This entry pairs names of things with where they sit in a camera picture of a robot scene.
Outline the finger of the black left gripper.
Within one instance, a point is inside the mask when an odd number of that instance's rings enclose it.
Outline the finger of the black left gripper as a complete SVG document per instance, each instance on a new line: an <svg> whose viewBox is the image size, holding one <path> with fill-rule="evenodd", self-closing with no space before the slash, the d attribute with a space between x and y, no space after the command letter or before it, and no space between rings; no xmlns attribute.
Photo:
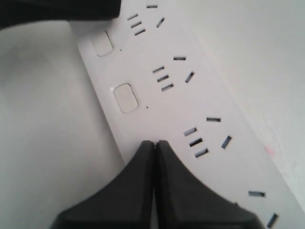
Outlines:
<svg viewBox="0 0 305 229"><path fill-rule="evenodd" d="M117 18L121 0L2 0L0 29L37 21L106 21Z"/></svg>

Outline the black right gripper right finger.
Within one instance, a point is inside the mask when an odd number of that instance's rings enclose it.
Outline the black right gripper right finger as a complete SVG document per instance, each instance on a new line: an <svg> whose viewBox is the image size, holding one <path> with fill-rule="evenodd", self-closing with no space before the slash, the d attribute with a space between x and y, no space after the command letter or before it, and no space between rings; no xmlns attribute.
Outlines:
<svg viewBox="0 0 305 229"><path fill-rule="evenodd" d="M167 141L155 148L155 199L161 229L260 229L258 217L196 178Z"/></svg>

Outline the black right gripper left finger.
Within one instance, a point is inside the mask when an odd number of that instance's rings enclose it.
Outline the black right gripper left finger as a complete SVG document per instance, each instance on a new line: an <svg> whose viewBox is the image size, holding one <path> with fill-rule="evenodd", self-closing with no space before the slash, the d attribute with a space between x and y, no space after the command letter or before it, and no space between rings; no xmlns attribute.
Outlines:
<svg viewBox="0 0 305 229"><path fill-rule="evenodd" d="M56 229L148 229L153 200L154 143L142 141L108 185L58 215Z"/></svg>

